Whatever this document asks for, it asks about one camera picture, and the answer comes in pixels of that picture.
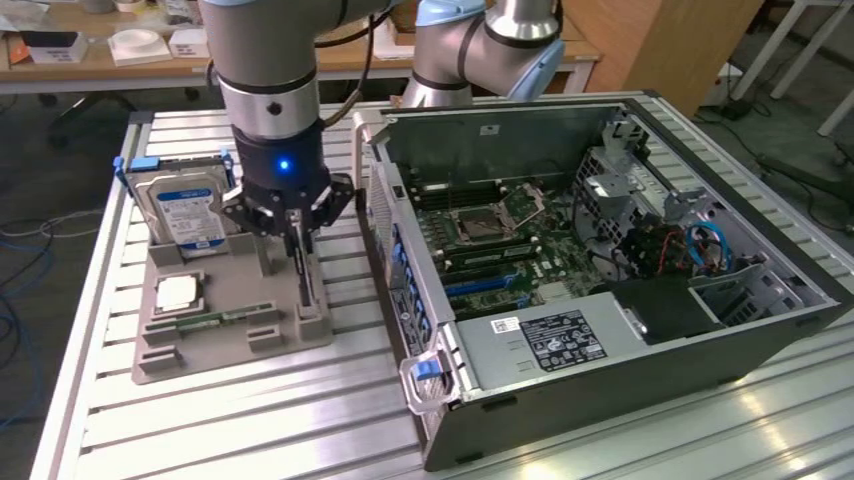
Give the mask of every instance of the blue latch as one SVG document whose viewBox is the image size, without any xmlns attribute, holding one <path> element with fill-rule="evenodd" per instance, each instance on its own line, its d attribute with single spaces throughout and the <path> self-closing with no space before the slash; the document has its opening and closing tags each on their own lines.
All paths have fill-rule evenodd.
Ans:
<svg viewBox="0 0 854 480">
<path fill-rule="evenodd" d="M 129 165 L 129 172 L 150 172 L 161 168 L 161 157 L 137 157 Z"/>
<path fill-rule="evenodd" d="M 413 369 L 415 370 L 415 380 L 419 382 L 442 376 L 442 365 L 435 358 L 418 362 Z"/>
</svg>

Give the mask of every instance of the white object on desk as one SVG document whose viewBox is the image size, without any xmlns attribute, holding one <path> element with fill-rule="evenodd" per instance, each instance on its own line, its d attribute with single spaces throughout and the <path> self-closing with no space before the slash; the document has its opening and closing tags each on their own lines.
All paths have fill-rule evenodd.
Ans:
<svg viewBox="0 0 854 480">
<path fill-rule="evenodd" d="M 125 13 L 141 13 L 146 10 L 146 0 L 114 0 L 117 8 Z"/>
<path fill-rule="evenodd" d="M 209 34 L 203 28 L 177 30 L 170 38 L 170 50 L 178 58 L 209 58 Z"/>
<path fill-rule="evenodd" d="M 123 30 L 109 40 L 113 60 L 118 67 L 170 60 L 173 54 L 157 32 L 143 29 Z"/>
</svg>

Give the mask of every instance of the aluminum extrusion table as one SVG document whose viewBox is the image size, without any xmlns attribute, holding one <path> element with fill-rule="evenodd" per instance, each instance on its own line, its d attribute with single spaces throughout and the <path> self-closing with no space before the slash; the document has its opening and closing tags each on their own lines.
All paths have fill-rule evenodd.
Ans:
<svg viewBox="0 0 854 480">
<path fill-rule="evenodd" d="M 854 289 L 852 257 L 666 102 L 641 93 L 637 99 Z M 346 120 L 325 134 L 334 171 L 350 169 L 351 125 Z M 130 126 L 122 154 L 169 158 L 221 147 L 234 149 L 222 111 L 159 113 Z M 652 146 L 650 161 L 677 187 L 698 184 L 664 147 Z M 854 472 L 850 316 L 733 384 L 427 473 L 353 207 L 318 241 L 333 345 L 141 386 L 130 369 L 147 241 L 139 210 L 114 182 L 32 478 L 838 478 Z"/>
</svg>

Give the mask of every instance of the wire bundle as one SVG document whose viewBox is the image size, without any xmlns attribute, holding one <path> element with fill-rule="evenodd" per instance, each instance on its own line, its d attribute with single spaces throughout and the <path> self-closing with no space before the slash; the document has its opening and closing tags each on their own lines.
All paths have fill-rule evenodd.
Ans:
<svg viewBox="0 0 854 480">
<path fill-rule="evenodd" d="M 34 369 L 34 391 L 32 391 L 30 400 L 24 403 L 24 405 L 19 408 L 19 410 L 15 412 L 15 414 L 11 417 L 6 419 L 0 419 L 0 432 L 3 432 L 3 430 L 12 423 L 15 423 L 16 421 L 24 418 L 24 415 L 34 408 L 39 406 L 45 396 L 45 386 L 43 386 L 43 380 L 42 380 L 42 364 L 39 362 L 39 357 L 35 353 L 32 337 L 30 335 L 30 330 L 26 324 L 22 322 L 20 317 L 18 316 L 15 307 L 10 302 L 10 297 L 20 295 L 22 293 L 24 293 L 27 290 L 30 290 L 32 287 L 35 287 L 39 284 L 39 282 L 47 276 L 51 270 L 51 267 L 54 266 L 54 254 L 50 251 L 51 244 L 54 242 L 54 223 L 51 223 L 50 221 L 41 221 L 41 220 L 35 220 L 34 222 L 41 222 L 39 230 L 35 230 L 32 232 L 22 232 L 16 234 L 16 236 L 23 237 L 26 235 L 34 236 L 34 235 L 45 234 L 47 235 L 49 240 L 43 246 L 32 247 L 32 246 L 16 245 L 6 241 L 0 241 L 0 247 L 4 247 L 12 251 L 31 252 L 37 254 L 31 259 L 31 261 L 6 280 L 3 280 L 3 282 L 0 282 L 0 289 L 2 289 L 0 290 L 0 306 L 3 306 L 3 309 L 6 310 L 6 312 L 0 311 L 0 322 L 6 327 L 6 330 L 0 334 L 0 343 L 6 342 L 7 339 L 10 338 L 12 339 L 12 342 L 14 342 L 12 347 L 10 348 L 10 353 L 7 354 L 6 358 L 0 360 L 0 369 L 6 368 L 10 365 L 10 363 L 12 363 L 12 360 L 15 359 L 15 356 L 18 355 L 18 352 L 20 351 L 22 346 L 24 347 L 24 351 L 27 353 L 27 357 L 30 358 L 30 363 Z M 8 285 L 15 280 L 18 280 L 34 266 L 37 266 L 37 264 L 42 259 L 45 259 L 43 266 L 37 276 L 30 281 L 10 288 Z"/>
<path fill-rule="evenodd" d="M 6 224 L 0 225 L 0 237 L 4 238 L 4 240 L 0 240 L 0 247 L 12 250 L 14 252 L 27 252 L 35 254 L 30 261 L 15 271 L 15 273 L 12 273 L 12 275 L 10 275 L 10 277 L 0 282 L 0 327 L 3 328 L 3 332 L 0 333 L 0 344 L 10 339 L 12 341 L 10 352 L 0 360 L 0 369 L 6 368 L 12 363 L 15 356 L 22 350 L 22 346 L 34 369 L 34 391 L 31 397 L 12 416 L 0 418 L 0 432 L 3 432 L 3 430 L 14 423 L 24 421 L 27 413 L 38 408 L 45 397 L 42 364 L 35 352 L 32 337 L 27 325 L 22 321 L 10 299 L 12 297 L 20 296 L 30 289 L 32 289 L 50 273 L 51 268 L 54 267 L 54 253 L 51 252 L 54 240 L 58 238 L 82 237 L 98 231 L 98 229 L 90 229 L 69 234 L 57 234 L 54 232 L 55 226 L 71 219 L 86 217 L 90 215 L 98 215 L 101 213 L 102 210 L 86 210 L 74 212 L 69 215 L 63 215 L 50 220 L 27 219 L 7 222 Z M 8 228 L 11 226 L 27 223 L 35 223 L 39 225 L 39 227 L 32 230 L 20 232 L 8 231 Z M 26 238 L 34 236 L 42 236 L 47 238 L 47 241 L 42 246 L 19 245 L 6 241 L 6 238 Z M 12 284 L 19 281 L 19 279 L 27 274 L 27 272 L 31 271 L 31 269 L 34 269 L 39 264 L 42 264 L 42 267 L 34 277 L 30 280 L 19 282 L 18 285 L 12 286 Z"/>
</svg>

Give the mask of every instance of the motherboard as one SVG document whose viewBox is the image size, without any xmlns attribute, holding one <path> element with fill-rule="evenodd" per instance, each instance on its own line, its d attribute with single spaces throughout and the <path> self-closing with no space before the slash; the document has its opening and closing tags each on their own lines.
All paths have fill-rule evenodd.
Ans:
<svg viewBox="0 0 854 480">
<path fill-rule="evenodd" d="M 572 228 L 568 197 L 536 178 L 414 189 L 419 226 L 458 320 L 584 297 L 604 283 Z"/>
</svg>

